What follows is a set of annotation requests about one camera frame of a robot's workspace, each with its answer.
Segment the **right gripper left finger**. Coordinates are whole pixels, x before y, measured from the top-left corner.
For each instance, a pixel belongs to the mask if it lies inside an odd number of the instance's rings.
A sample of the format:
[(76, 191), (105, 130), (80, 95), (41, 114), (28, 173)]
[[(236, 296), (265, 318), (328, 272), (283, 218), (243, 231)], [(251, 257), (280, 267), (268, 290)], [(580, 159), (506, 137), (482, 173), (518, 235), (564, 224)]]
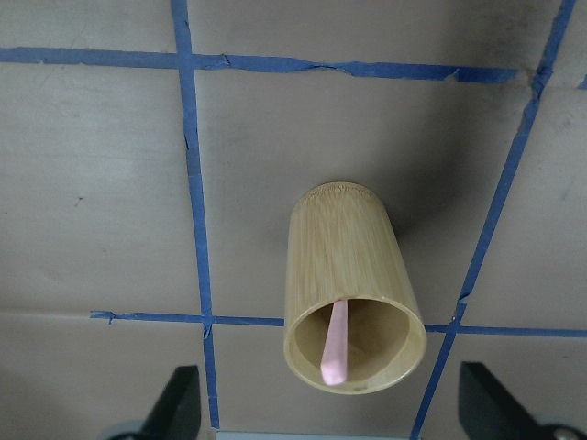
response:
[(140, 427), (138, 439), (194, 440), (201, 428), (199, 369), (177, 367)]

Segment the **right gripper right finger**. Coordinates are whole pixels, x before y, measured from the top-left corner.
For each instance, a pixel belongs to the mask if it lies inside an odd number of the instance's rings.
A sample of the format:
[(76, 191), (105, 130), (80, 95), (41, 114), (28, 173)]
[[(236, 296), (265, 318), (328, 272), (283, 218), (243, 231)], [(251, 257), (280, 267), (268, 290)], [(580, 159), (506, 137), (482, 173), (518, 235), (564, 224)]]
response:
[(481, 362), (460, 364), (460, 426), (470, 440), (584, 439), (582, 430), (539, 423)]

